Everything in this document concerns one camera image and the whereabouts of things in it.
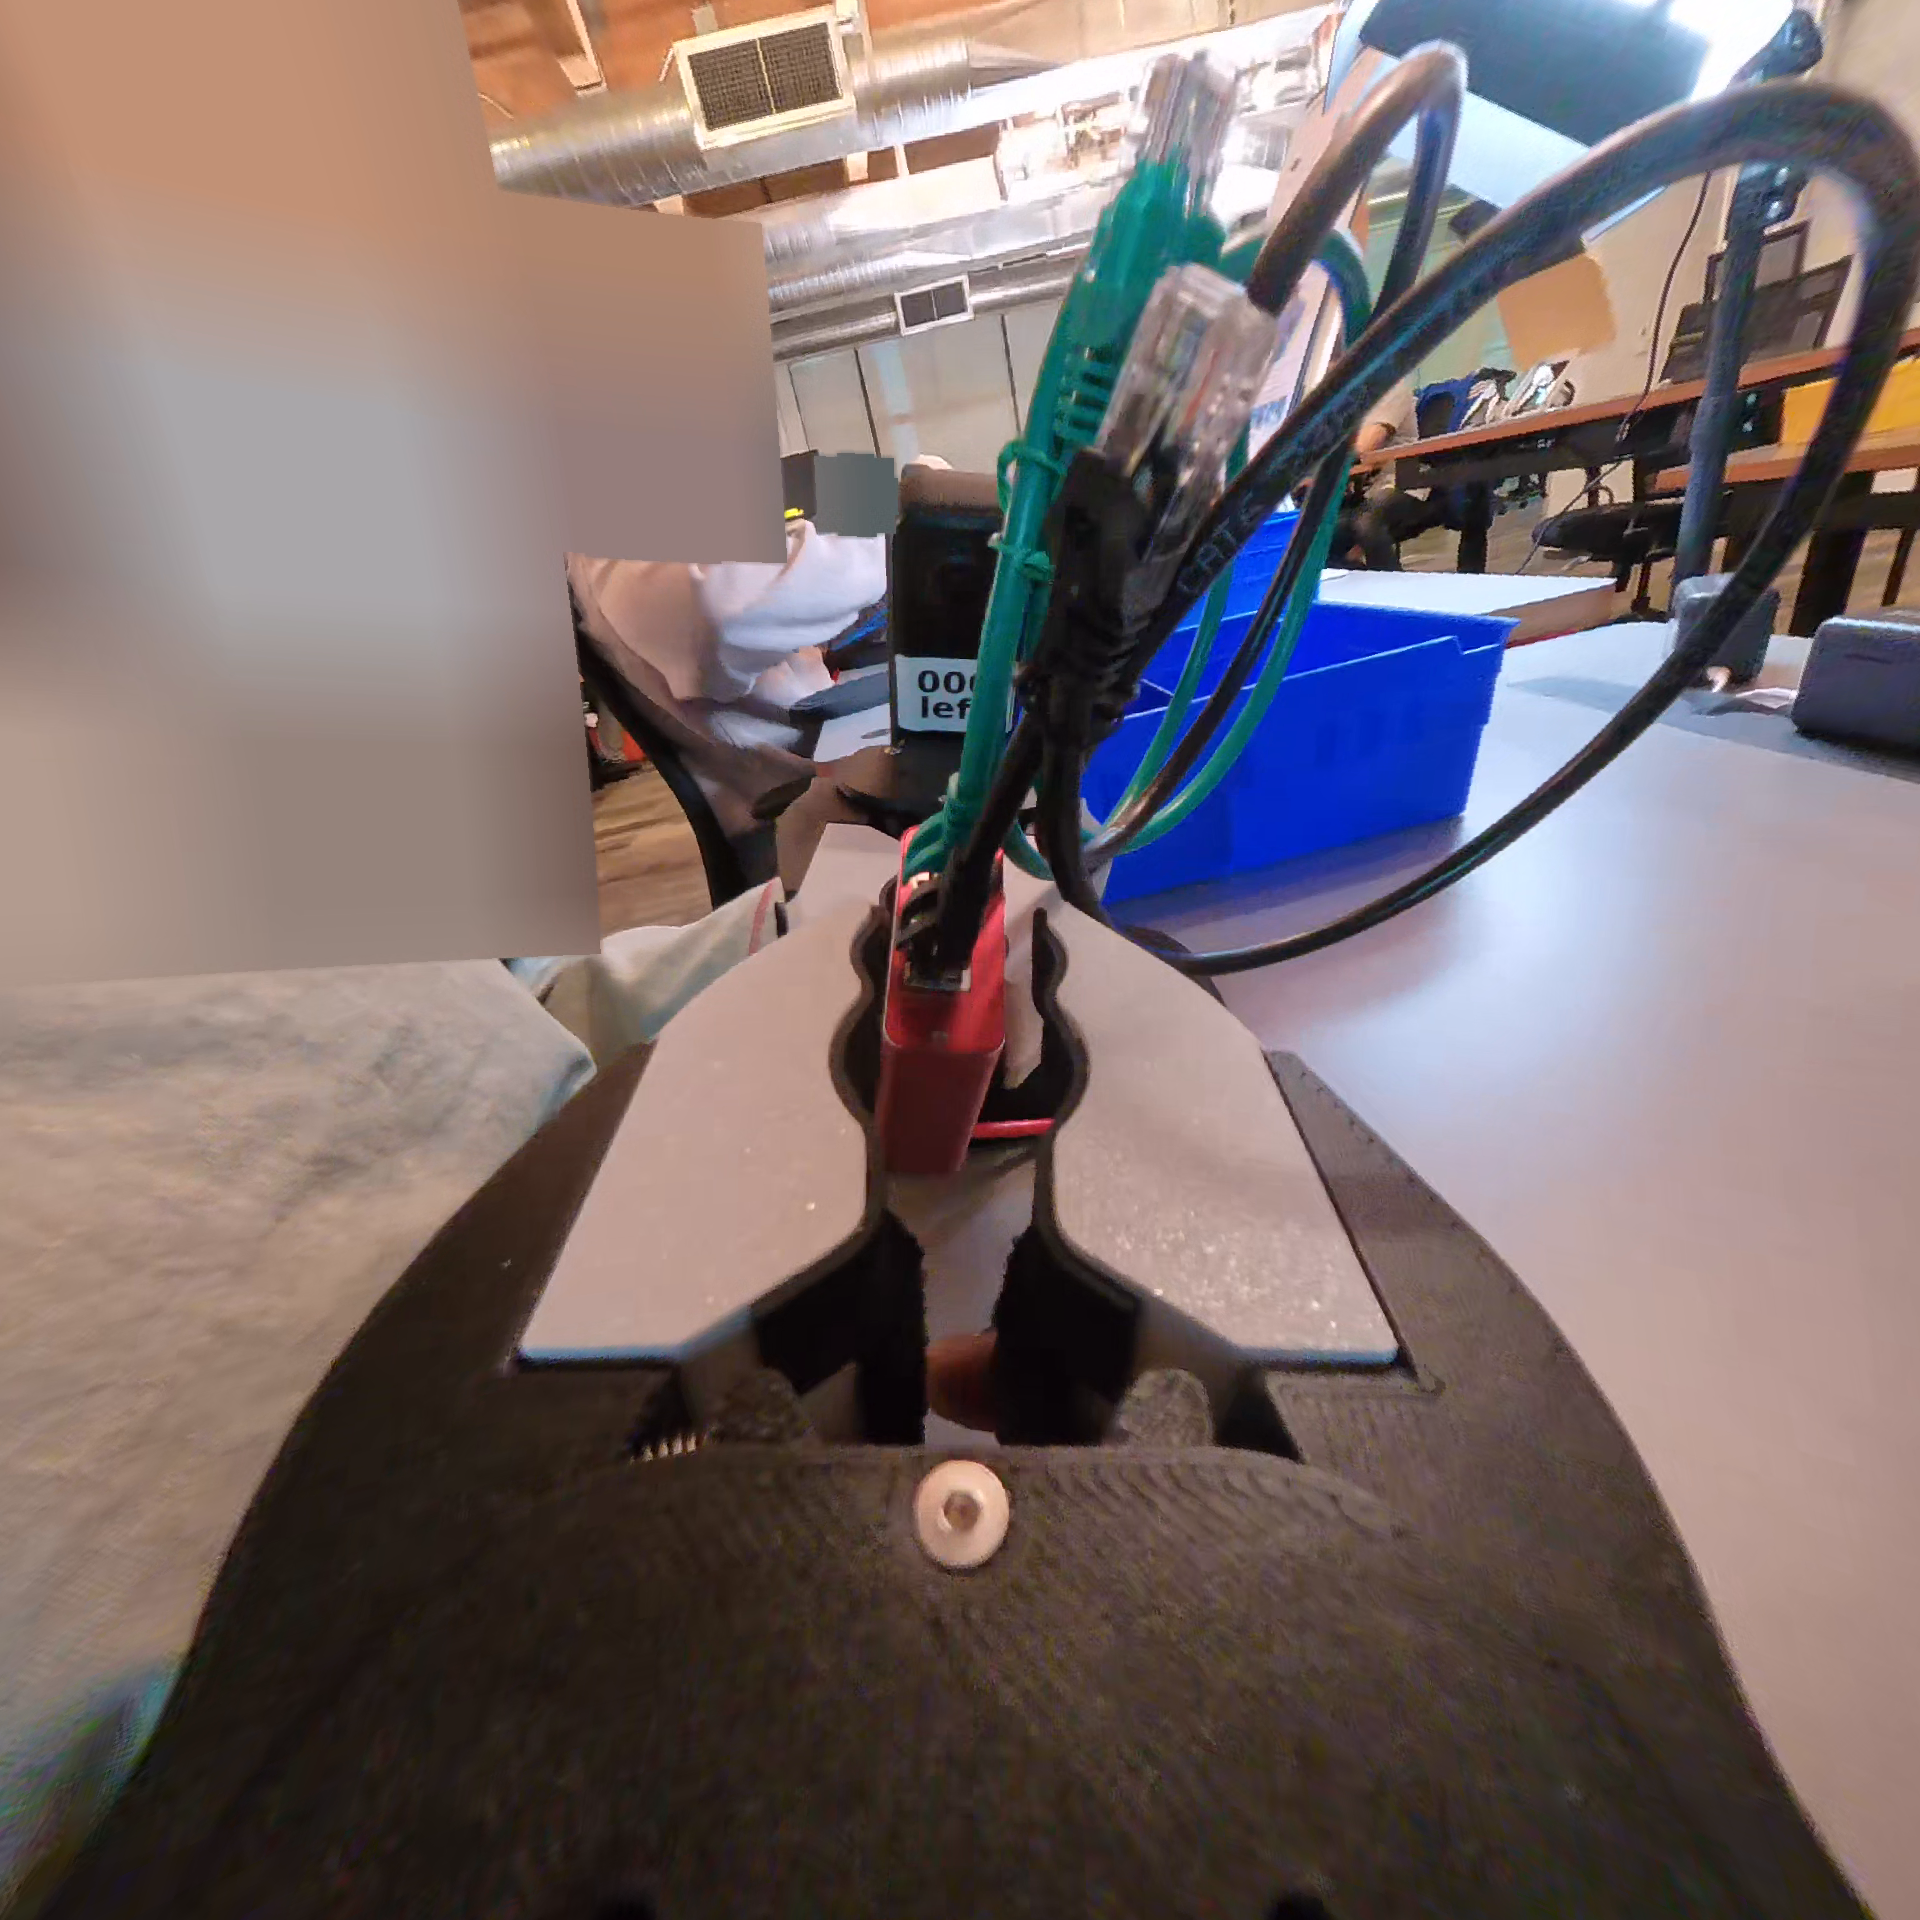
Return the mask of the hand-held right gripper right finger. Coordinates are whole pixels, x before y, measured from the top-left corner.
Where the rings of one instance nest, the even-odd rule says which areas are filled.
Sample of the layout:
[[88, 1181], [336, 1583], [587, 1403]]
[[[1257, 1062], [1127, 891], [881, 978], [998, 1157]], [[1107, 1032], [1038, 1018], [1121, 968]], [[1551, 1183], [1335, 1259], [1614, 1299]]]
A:
[[1177, 1399], [1200, 1445], [1288, 1448], [1272, 1376], [1378, 1386], [1402, 1333], [1257, 1037], [1202, 983], [1043, 898], [1033, 989], [1064, 1062], [994, 1310], [1001, 1434], [1115, 1442]]

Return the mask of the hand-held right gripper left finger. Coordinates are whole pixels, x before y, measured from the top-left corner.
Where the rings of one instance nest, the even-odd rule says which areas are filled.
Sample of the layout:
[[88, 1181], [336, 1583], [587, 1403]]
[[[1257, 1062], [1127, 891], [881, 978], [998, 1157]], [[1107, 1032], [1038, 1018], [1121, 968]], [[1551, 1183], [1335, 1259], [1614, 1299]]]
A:
[[887, 1216], [847, 1062], [896, 861], [878, 829], [826, 828], [788, 930], [666, 1024], [519, 1333], [524, 1370], [664, 1367], [697, 1427], [770, 1370], [828, 1436], [923, 1437], [921, 1253]]

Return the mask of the red adapter box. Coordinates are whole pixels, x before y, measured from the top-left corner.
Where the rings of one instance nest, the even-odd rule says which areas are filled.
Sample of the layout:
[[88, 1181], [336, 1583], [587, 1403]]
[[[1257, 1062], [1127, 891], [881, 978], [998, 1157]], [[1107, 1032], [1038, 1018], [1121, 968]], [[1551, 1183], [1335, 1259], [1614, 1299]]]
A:
[[1036, 920], [1048, 886], [1000, 856], [968, 962], [928, 962], [937, 880], [896, 880], [873, 1117], [890, 1172], [946, 1178], [976, 1147], [1036, 1146], [1064, 1093], [1046, 1067]]

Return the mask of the blue plastic bin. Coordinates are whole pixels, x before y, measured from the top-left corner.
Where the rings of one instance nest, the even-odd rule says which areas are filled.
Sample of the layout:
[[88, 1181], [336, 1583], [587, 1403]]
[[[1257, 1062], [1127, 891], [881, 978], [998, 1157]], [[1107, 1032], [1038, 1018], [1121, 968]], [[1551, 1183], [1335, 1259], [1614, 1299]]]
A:
[[1219, 788], [1121, 852], [1112, 904], [1459, 816], [1529, 589], [1500, 574], [1332, 568]]

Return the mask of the person's pale grey clothing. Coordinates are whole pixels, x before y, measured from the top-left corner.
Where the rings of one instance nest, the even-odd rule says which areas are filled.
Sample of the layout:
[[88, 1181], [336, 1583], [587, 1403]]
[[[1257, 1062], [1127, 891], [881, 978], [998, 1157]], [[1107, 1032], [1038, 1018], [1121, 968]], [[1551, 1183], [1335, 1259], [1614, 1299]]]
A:
[[769, 880], [586, 958], [6, 989], [6, 1911], [130, 1774], [377, 1299], [598, 1067], [783, 934]]

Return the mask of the white ceiling vent grille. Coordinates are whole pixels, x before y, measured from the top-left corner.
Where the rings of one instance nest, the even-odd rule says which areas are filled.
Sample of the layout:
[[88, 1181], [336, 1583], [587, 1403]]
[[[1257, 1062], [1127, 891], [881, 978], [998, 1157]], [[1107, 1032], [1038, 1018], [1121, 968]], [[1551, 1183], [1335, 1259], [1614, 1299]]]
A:
[[816, 127], [858, 102], [833, 5], [680, 39], [670, 59], [706, 154]]

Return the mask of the black office chair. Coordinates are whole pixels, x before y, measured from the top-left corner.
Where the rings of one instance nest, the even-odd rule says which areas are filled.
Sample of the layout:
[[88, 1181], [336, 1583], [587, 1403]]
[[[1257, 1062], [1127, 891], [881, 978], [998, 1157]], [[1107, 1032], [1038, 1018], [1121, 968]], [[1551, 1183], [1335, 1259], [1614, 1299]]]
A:
[[1544, 519], [1535, 546], [1612, 568], [1619, 589], [1640, 579], [1631, 613], [1656, 616], [1651, 571], [1672, 562], [1683, 530], [1684, 498], [1656, 495], [1600, 508], [1572, 508]]

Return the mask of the cardboard box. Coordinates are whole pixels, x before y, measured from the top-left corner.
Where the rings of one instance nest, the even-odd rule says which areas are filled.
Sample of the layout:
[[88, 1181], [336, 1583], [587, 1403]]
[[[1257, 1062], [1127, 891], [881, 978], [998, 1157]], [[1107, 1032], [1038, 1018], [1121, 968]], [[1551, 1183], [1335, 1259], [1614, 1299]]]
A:
[[1514, 368], [1570, 362], [1616, 340], [1616, 314], [1598, 258], [1590, 252], [1518, 278], [1495, 298]]

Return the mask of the dark light stand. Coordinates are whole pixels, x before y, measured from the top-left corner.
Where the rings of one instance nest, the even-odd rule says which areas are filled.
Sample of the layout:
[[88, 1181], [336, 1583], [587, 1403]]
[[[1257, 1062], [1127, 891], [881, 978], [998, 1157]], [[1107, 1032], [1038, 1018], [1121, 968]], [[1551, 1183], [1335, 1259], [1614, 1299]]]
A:
[[[1825, 39], [1814, 14], [1791, 5], [1784, 22], [1743, 62], [1731, 87], [1770, 80], [1798, 80], [1825, 55]], [[1690, 437], [1690, 476], [1683, 516], [1673, 549], [1672, 624], [1673, 652], [1684, 652], [1699, 616], [1719, 588], [1712, 586], [1710, 562], [1722, 510], [1722, 484], [1740, 419], [1740, 378], [1747, 330], [1760, 286], [1760, 258], [1768, 231], [1793, 218], [1808, 175], [1784, 162], [1744, 164], [1736, 175], [1724, 236], [1718, 286], [1712, 290], [1712, 322], [1705, 362], [1705, 390], [1697, 404]], [[1699, 667], [1691, 687], [1722, 693], [1736, 684], [1752, 684], [1764, 664], [1768, 639], [1758, 626], [1760, 613], [1744, 615], [1744, 626], [1728, 638], [1715, 661]]]

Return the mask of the dark grey box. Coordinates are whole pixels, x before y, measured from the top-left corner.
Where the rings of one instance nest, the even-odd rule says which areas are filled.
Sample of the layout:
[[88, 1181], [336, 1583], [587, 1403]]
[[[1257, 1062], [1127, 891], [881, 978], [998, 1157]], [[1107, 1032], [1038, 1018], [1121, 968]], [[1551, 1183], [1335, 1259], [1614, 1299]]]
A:
[[1919, 758], [1919, 613], [1833, 615], [1811, 642], [1793, 700], [1798, 734]]

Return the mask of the silver ceiling duct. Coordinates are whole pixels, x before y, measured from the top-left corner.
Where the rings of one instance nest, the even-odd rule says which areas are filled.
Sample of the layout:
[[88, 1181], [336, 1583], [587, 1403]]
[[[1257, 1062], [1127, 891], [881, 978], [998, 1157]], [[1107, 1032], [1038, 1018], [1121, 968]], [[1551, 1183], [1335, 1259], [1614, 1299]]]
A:
[[497, 184], [566, 202], [646, 206], [984, 127], [1015, 90], [1064, 69], [966, 35], [887, 35], [854, 62], [833, 110], [763, 115], [704, 132], [683, 83], [601, 93], [491, 135]]

